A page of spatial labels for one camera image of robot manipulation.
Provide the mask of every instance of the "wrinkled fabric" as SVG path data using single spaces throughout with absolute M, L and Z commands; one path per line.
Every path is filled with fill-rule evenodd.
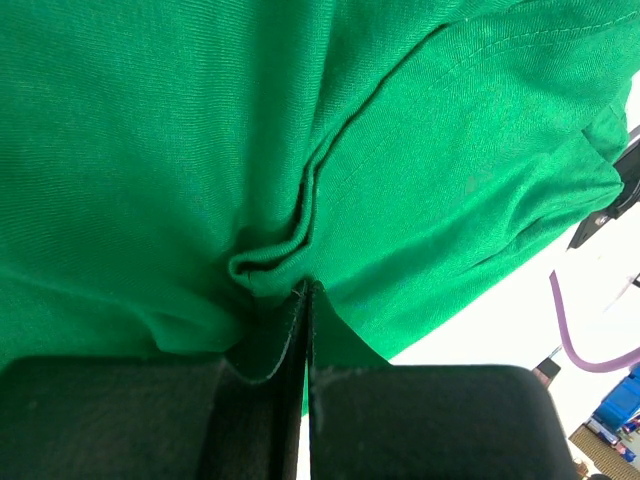
M 224 351 L 304 278 L 395 355 L 620 192 L 639 10 L 2 2 L 0 366 Z

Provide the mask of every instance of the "cable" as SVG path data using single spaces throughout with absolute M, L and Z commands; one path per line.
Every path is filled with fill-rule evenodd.
M 558 283 L 558 275 L 555 270 L 551 272 L 549 277 L 551 282 L 551 291 L 553 292 L 553 301 L 556 307 L 556 315 L 558 316 L 558 327 L 560 328 L 560 339 L 562 347 L 567 352 L 569 360 L 577 367 L 592 373 L 608 373 L 622 368 L 630 367 L 636 363 L 640 363 L 640 347 L 622 355 L 621 357 L 602 363 L 591 363 L 583 360 L 573 348 L 571 336 L 569 335 L 569 327 L 567 326 L 567 315 L 564 310 L 564 302 L 562 301 L 562 293 L 560 292 L 560 284 Z

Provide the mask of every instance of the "green fabric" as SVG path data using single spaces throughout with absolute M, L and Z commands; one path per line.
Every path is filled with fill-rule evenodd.
M 4 0 L 0 366 L 222 351 L 305 277 L 398 353 L 618 194 L 639 10 Z

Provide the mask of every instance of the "purple cable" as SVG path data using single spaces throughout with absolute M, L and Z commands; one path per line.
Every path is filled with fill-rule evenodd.
M 560 284 L 558 283 L 558 276 L 555 270 L 551 272 L 549 277 L 551 282 L 551 290 L 553 291 L 553 301 L 556 305 L 556 314 L 558 315 L 558 326 L 560 327 L 560 338 L 562 339 L 562 347 L 567 352 L 569 359 L 576 364 L 582 370 L 592 373 L 607 373 L 621 368 L 630 367 L 640 362 L 640 348 L 622 355 L 621 357 L 609 360 L 602 363 L 591 363 L 583 360 L 576 353 L 571 343 L 571 337 L 569 335 L 569 327 L 567 326 L 567 316 L 564 311 L 564 303 L 562 302 L 562 294 L 560 293 Z

